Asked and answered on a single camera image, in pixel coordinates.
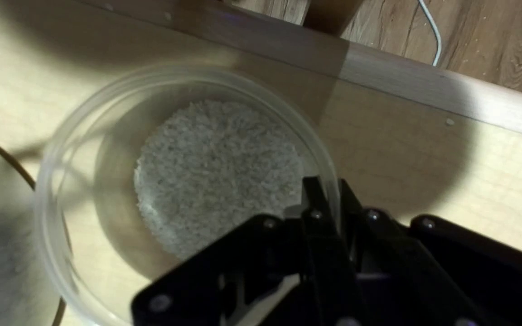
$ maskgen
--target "white cable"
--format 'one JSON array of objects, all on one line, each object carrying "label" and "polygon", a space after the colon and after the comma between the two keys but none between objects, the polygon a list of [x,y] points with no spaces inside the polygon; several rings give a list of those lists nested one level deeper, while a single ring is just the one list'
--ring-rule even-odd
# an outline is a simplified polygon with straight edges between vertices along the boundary
[{"label": "white cable", "polygon": [[422,7],[422,13],[424,13],[424,16],[426,16],[426,20],[428,20],[433,34],[435,34],[435,40],[437,40],[435,60],[431,62],[431,65],[437,67],[437,65],[440,63],[440,56],[442,56],[442,36],[440,36],[440,29],[439,29],[435,18],[431,16],[426,2],[424,2],[424,0],[419,0],[419,5]]}]

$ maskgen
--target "wooden board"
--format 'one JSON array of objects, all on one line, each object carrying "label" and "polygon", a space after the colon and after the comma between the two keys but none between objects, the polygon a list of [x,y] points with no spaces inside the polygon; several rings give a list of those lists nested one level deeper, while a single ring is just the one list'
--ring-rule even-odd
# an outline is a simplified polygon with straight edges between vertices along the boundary
[{"label": "wooden board", "polygon": [[332,36],[341,36],[363,0],[312,0],[303,25]]},{"label": "wooden board", "polygon": [[[477,91],[457,74],[444,78],[442,72],[431,74],[410,62],[368,53],[339,67],[368,72],[361,76],[364,83],[370,80],[368,87],[294,67],[288,60],[295,58],[276,62],[73,0],[2,0],[0,143],[34,176],[42,147],[62,120],[105,83],[154,65],[225,67],[259,80],[310,116],[339,176],[366,205],[384,206],[401,221],[421,212],[439,214],[522,248],[522,134],[437,109],[448,103],[466,112],[500,103],[506,96],[502,89]],[[366,69],[384,62],[388,69],[381,76]],[[413,87],[397,96],[399,85],[406,83]],[[444,91],[440,100],[430,101],[435,83]],[[105,239],[76,237],[89,241],[85,259],[102,263],[109,272],[131,270],[123,259],[103,259],[102,250],[114,250]],[[105,277],[96,286],[109,292],[111,284],[114,279]],[[65,324],[74,324],[73,313],[67,313]]]},{"label": "wooden board", "polygon": [[[522,92],[522,0],[426,0],[444,40],[446,67]],[[234,5],[301,24],[306,0]],[[435,38],[417,0],[364,0],[343,38],[431,63]]]}]

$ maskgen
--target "white granules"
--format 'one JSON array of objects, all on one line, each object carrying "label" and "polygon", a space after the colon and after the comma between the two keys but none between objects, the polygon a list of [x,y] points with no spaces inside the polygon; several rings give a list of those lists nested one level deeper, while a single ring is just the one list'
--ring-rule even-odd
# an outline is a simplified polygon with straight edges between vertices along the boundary
[{"label": "white granules", "polygon": [[147,139],[134,172],[145,225],[187,259],[254,214],[301,203],[301,159],[276,121],[237,101],[199,101]]}]

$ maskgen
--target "wooden table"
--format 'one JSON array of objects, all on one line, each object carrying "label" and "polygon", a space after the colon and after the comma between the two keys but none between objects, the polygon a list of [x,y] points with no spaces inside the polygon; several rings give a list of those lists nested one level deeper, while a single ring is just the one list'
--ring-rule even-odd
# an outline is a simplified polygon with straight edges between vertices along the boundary
[{"label": "wooden table", "polygon": [[444,216],[522,250],[522,94],[192,0],[145,22],[109,13],[140,14],[120,5],[0,0],[0,145],[33,176],[54,129],[105,83],[218,65],[297,103],[363,203],[401,221]]}]

